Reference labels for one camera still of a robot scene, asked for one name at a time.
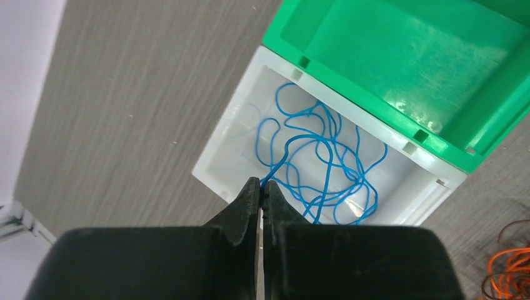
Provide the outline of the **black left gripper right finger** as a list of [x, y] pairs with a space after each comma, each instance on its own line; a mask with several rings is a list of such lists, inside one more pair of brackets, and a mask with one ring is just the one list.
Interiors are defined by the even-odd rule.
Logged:
[[274, 181], [262, 209], [266, 299], [464, 299], [430, 230], [311, 224]]

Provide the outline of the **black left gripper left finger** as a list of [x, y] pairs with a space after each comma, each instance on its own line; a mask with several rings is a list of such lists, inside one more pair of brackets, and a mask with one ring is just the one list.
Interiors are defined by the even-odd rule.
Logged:
[[202, 226], [65, 232], [27, 299], [255, 299], [260, 182]]

